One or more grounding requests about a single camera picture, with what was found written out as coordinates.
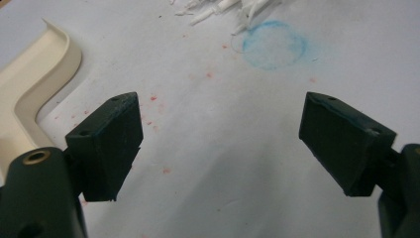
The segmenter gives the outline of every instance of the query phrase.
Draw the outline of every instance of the pile of white strips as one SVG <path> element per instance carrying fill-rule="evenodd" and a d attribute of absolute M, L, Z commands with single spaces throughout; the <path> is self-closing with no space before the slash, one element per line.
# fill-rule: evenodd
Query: pile of white strips
<path fill-rule="evenodd" d="M 174 1 L 175 0 L 169 0 L 169 3 L 173 4 Z M 184 6 L 184 9 L 175 15 L 193 15 L 191 10 L 197 6 L 200 6 L 205 1 L 215 2 L 215 4 L 212 7 L 206 9 L 204 12 L 195 16 L 190 23 L 191 25 L 195 25 L 207 19 L 213 14 L 217 15 L 223 13 L 226 9 L 237 3 L 242 4 L 242 7 L 238 13 L 239 23 L 232 35 L 237 35 L 245 29 L 248 29 L 251 25 L 253 17 L 268 2 L 279 2 L 279 0 L 189 0 L 189 2 Z"/>

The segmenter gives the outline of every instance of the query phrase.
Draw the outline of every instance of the white table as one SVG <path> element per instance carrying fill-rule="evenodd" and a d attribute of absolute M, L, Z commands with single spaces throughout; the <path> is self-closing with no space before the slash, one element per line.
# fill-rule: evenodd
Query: white table
<path fill-rule="evenodd" d="M 145 140 L 117 202 L 83 203 L 89 237 L 380 237 L 380 189 L 345 197 L 299 124 L 316 91 L 397 132 L 397 151 L 420 142 L 420 2 L 288 1 L 235 38 L 237 8 L 190 27 L 192 16 L 174 16 L 185 3 L 0 9 L 1 67 L 41 34 L 41 18 L 82 49 L 38 117 L 59 148 L 106 99 L 140 95 Z"/>

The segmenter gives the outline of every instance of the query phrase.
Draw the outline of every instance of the brass screw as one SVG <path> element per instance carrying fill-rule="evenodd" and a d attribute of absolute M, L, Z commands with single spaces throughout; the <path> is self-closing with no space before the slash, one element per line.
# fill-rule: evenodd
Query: brass screw
<path fill-rule="evenodd" d="M 51 155 L 50 151 L 35 151 L 25 157 L 23 163 L 25 166 L 31 166 L 48 159 Z"/>

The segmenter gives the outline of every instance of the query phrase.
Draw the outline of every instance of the curved plastic edge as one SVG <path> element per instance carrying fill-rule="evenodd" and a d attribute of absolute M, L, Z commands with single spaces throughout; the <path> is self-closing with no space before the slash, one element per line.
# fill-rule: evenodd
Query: curved plastic edge
<path fill-rule="evenodd" d="M 66 32 L 44 21 L 44 33 L 0 71 L 0 184 L 15 158 L 53 145 L 36 116 L 80 66 L 80 48 Z"/>

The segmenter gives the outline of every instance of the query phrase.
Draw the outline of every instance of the blue circle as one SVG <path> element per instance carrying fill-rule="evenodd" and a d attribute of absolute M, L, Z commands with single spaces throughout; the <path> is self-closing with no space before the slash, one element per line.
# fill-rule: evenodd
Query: blue circle
<path fill-rule="evenodd" d="M 279 21 L 264 22 L 250 29 L 243 43 L 245 60 L 266 70 L 295 64 L 306 48 L 306 40 Z"/>

